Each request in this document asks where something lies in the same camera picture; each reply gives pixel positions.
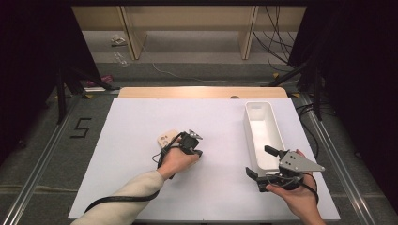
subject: human arm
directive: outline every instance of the human arm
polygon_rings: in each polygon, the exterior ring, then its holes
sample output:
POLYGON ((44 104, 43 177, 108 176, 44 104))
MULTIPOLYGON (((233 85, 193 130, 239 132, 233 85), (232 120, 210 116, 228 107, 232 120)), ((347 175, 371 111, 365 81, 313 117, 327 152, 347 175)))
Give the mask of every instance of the human arm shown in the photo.
MULTIPOLYGON (((299 150, 297 150, 297 153, 304 156, 299 150)), ((303 183, 312 189, 316 189, 316 183, 310 173, 304 175, 303 183)), ((282 187, 267 185, 266 189, 283 198, 292 213, 298 216, 304 224, 325 224, 319 214, 316 197, 306 187, 300 186, 293 190, 286 190, 282 187)))
MULTIPOLYGON (((112 196, 144 197, 160 190, 170 176, 189 168, 199 156, 185 155, 179 148, 172 148, 156 171, 145 172, 132 178, 112 196)), ((131 225, 149 202, 106 202, 101 203, 73 221, 72 225, 131 225)))

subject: white table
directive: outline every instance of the white table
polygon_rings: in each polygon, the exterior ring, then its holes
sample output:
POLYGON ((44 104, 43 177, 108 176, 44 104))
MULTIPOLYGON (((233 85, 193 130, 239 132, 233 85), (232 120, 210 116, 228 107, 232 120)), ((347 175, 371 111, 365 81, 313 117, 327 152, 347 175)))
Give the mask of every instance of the white table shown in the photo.
MULTIPOLYGON (((247 101, 268 101, 286 149, 314 155, 288 98, 267 99, 115 99, 79 189, 70 218, 83 214, 96 199, 108 196, 133 176, 155 170, 157 137, 175 128, 192 129, 204 139, 201 160, 173 180, 139 215, 140 221, 277 222, 298 219, 272 193, 260 193, 245 173, 250 166, 243 127, 247 101)), ((319 210, 324 220, 340 219, 320 172, 319 210)))

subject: sleeve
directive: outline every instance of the sleeve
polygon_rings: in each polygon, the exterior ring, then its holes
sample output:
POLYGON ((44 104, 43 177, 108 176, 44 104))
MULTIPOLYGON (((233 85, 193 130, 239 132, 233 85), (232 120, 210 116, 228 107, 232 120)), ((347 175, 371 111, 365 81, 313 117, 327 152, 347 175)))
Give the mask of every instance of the sleeve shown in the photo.
MULTIPOLYGON (((143 173, 131 179, 113 196, 144 197, 160 190, 163 177, 157 171, 143 173)), ((131 225, 149 202, 106 202, 94 206, 71 225, 131 225)))

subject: hand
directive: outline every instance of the hand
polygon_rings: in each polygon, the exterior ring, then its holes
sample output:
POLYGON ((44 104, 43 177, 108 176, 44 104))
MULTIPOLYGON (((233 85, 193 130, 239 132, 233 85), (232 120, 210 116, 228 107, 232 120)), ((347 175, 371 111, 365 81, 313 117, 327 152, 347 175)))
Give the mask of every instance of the hand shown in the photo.
MULTIPOLYGON (((305 174, 303 182, 310 188, 316 190, 316 183, 310 175, 305 174)), ((316 206, 316 198, 309 189, 300 186, 293 190, 286 190, 282 187, 275 187, 273 185, 267 185, 266 189, 282 197, 292 213, 298 216, 304 224, 325 224, 319 215, 316 206)))
POLYGON ((158 172, 164 180, 167 180, 172 175, 189 168, 197 160, 199 160, 198 154, 186 155, 181 149, 174 147, 164 157, 163 163, 158 168, 158 172))

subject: white container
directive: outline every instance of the white container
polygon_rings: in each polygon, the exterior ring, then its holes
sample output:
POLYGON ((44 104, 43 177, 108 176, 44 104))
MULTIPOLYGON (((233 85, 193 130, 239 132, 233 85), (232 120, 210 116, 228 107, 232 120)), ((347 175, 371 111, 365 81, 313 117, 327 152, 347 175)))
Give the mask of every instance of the white container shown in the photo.
POLYGON ((274 112, 268 102, 247 102, 244 118, 252 171, 259 176, 279 171, 279 157, 267 153, 265 145, 284 150, 274 112))

